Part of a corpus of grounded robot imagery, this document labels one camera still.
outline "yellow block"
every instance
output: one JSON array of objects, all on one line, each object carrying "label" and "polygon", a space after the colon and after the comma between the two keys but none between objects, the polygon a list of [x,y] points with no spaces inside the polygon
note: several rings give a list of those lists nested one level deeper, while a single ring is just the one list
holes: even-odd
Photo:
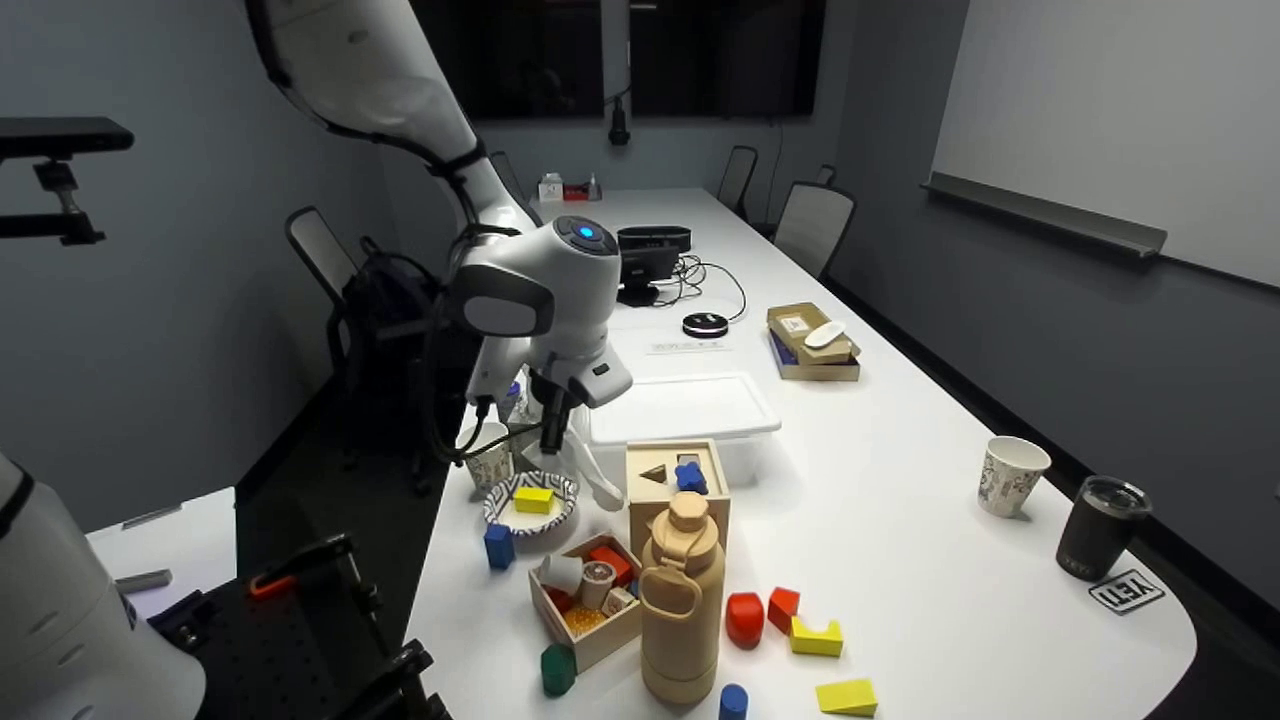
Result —
[{"label": "yellow block", "polygon": [[793,615],[793,651],[795,655],[838,655],[842,651],[842,631],[838,623],[813,623],[804,615]]},{"label": "yellow block", "polygon": [[877,715],[877,690],[870,679],[819,684],[814,708],[827,715]]},{"label": "yellow block", "polygon": [[546,518],[550,499],[557,499],[550,489],[531,489],[531,483],[517,489],[517,513]]},{"label": "yellow block", "polygon": [[568,623],[570,636],[586,636],[586,631],[596,631],[605,623],[605,614],[596,614],[586,603],[570,603],[565,614],[565,623]]}]

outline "conference table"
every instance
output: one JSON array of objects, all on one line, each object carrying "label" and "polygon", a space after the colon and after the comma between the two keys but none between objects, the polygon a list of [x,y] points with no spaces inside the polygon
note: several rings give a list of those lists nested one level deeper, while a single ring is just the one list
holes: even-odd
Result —
[{"label": "conference table", "polygon": [[[793,655],[771,629],[750,651],[725,640],[716,690],[747,690],[750,720],[819,715],[814,684],[853,678],[877,684],[881,720],[1126,720],[1180,684],[1194,629],[1159,578],[1124,553],[1115,571],[1145,571],[1164,600],[1112,615],[1050,560],[1069,498],[1040,481],[1023,518],[982,513],[977,477],[990,433],[709,191],[614,187],[542,216],[593,216],[611,231],[685,224],[691,253],[725,265],[747,293],[747,313],[725,341],[678,331],[685,313],[740,305],[719,274],[696,301],[614,309],[607,338],[636,390],[737,373],[779,420],[777,433],[719,450],[732,483],[725,589],[800,589],[800,615],[842,623],[842,655]],[[865,348],[860,381],[779,381],[765,313],[800,301],[819,305]],[[622,530],[622,513],[600,513],[583,498],[565,549]],[[479,532],[473,481],[455,467],[408,615],[408,640],[435,655],[425,690],[441,694],[450,715],[716,715],[719,694],[685,712],[654,705],[641,679],[641,640],[546,702],[539,651],[550,640],[529,589],[546,549],[522,549],[506,571],[488,571]]]}]

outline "paper cup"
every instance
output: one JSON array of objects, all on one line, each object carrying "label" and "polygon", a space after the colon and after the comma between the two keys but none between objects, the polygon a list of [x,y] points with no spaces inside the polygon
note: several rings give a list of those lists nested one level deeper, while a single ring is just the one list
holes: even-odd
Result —
[{"label": "paper cup", "polygon": [[1021,437],[990,437],[977,498],[996,518],[1014,518],[1036,481],[1050,467],[1050,458]]}]

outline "box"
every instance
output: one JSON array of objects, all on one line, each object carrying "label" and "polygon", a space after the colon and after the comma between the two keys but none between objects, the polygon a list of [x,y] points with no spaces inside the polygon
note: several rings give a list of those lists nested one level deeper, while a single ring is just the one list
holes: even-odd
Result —
[{"label": "box", "polygon": [[719,523],[719,549],[727,549],[727,477],[719,463],[716,443],[630,443],[629,461],[622,461],[622,477],[629,477],[629,530],[630,530],[630,553],[645,553],[646,539],[646,523],[654,521],[654,513],[666,507],[666,499],[674,498],[674,458],[691,458],[703,467],[709,481],[709,505],[711,518]]},{"label": "box", "polygon": [[771,370],[779,381],[855,381],[860,363],[800,363],[800,358],[768,331],[768,348],[771,348]]},{"label": "box", "polygon": [[853,343],[853,338],[832,341],[827,348],[813,353],[804,343],[808,331],[825,328],[827,313],[819,313],[814,305],[777,305],[768,309],[768,331],[795,353],[800,370],[819,363],[819,370],[838,370],[838,363],[855,363],[860,348]]},{"label": "box", "polygon": [[575,655],[575,671],[586,671],[593,665],[600,665],[605,655],[611,655],[614,650],[622,650],[629,640],[641,636],[641,560],[611,537],[596,537],[583,539],[575,549],[568,549],[565,556],[583,556],[586,549],[607,546],[611,553],[619,553],[636,578],[629,586],[629,594],[636,597],[636,603],[619,610],[614,615],[607,615],[605,623],[596,623],[593,631],[575,636],[557,600],[546,597],[546,589],[535,580],[535,570],[529,571],[529,594],[531,594],[531,610],[539,615],[539,623],[546,629],[546,636],[557,644],[568,644]]}]

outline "wooden box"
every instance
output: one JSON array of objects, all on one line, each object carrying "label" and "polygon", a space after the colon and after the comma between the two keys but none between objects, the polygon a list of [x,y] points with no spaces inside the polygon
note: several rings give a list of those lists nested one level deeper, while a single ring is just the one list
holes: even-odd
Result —
[{"label": "wooden box", "polygon": [[853,338],[834,338],[827,348],[813,353],[804,343],[808,331],[825,328],[827,313],[819,313],[814,305],[779,305],[768,309],[768,331],[795,353],[800,363],[819,363],[819,370],[838,370],[838,363],[855,363],[860,348],[853,343]]},{"label": "wooden box", "polygon": [[654,513],[666,507],[666,499],[674,498],[674,461],[691,458],[709,481],[709,505],[711,518],[719,523],[719,549],[727,549],[727,477],[725,463],[716,458],[716,443],[630,443],[629,461],[622,461],[622,477],[629,477],[629,532],[630,532],[630,553],[645,553],[646,539],[646,523],[654,521]]},{"label": "wooden box", "polygon": [[593,631],[570,631],[565,623],[550,594],[535,580],[535,570],[529,571],[531,610],[535,610],[539,623],[546,629],[546,636],[557,644],[570,650],[575,671],[586,671],[593,665],[600,665],[605,655],[611,655],[614,650],[622,650],[629,640],[641,636],[641,560],[611,537],[583,539],[583,546],[568,549],[565,556],[583,556],[596,546],[607,546],[611,553],[619,553],[630,564],[630,580],[622,586],[622,594],[630,594],[630,603],[611,614]]}]

